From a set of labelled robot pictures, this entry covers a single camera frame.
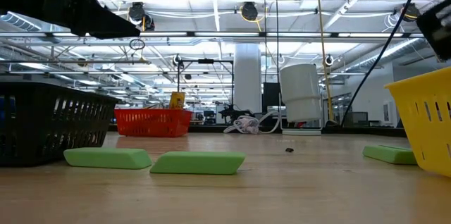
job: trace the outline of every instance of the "yellow basket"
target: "yellow basket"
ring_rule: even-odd
[[[451,68],[386,85],[418,165],[451,177]]]

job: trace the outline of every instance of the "red basket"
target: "red basket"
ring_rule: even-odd
[[[191,111],[175,109],[116,109],[120,135],[180,137],[188,133]]]

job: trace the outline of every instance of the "green sponge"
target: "green sponge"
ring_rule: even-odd
[[[389,146],[366,146],[364,156],[391,164],[416,165],[415,155],[410,149]]]
[[[85,147],[65,150],[64,158],[78,167],[141,169],[152,164],[143,149]]]
[[[232,175],[246,154],[240,152],[170,151],[160,156],[151,173]]]

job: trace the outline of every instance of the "white pillar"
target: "white pillar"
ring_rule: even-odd
[[[236,44],[234,66],[234,104],[242,110],[250,110],[254,113],[261,112],[261,58],[259,44]]]

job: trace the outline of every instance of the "black basket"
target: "black basket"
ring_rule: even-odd
[[[0,166],[36,166],[101,147],[117,99],[38,82],[0,82]]]

